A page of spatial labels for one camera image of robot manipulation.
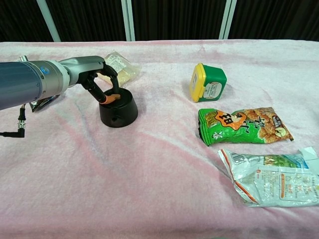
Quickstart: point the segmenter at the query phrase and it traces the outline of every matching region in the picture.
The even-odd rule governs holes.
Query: green snack bag
[[[199,135],[207,146],[218,142],[272,143],[294,140],[273,108],[240,110],[232,114],[216,109],[198,111]]]

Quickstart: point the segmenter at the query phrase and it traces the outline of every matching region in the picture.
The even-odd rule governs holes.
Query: yellow lid
[[[203,64],[199,63],[194,68],[193,76],[189,84],[189,92],[195,102],[198,102],[199,98],[204,94],[205,79],[206,74]]]

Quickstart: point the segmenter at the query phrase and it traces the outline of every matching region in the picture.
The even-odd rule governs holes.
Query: black curtain
[[[319,0],[237,0],[228,38],[319,41]]]
[[[121,0],[46,0],[61,41],[125,41]]]
[[[226,0],[132,0],[136,40],[218,39]]]
[[[0,41],[53,41],[36,0],[0,0]]]

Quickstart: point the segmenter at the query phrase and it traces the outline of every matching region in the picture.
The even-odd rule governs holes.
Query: black container
[[[115,93],[112,88],[104,92],[104,94],[110,96]],[[120,128],[136,120],[138,108],[130,91],[119,88],[119,92],[116,92],[116,94],[120,94],[121,98],[110,104],[100,104],[100,117],[103,124],[113,128]]]

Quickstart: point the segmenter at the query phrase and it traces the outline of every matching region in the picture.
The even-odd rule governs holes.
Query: table
[[[97,102],[75,86],[43,111],[26,110],[24,139],[0,138],[2,239],[318,237],[319,207],[246,207],[217,154],[319,153],[318,42],[3,42],[0,50],[1,61],[117,51],[142,66],[126,85],[139,108],[130,126],[103,125]],[[216,102],[190,99],[199,62],[227,75]],[[273,107],[295,140],[207,147],[198,137],[200,108],[259,107]],[[0,111],[0,131],[14,131],[17,116],[18,107]]]

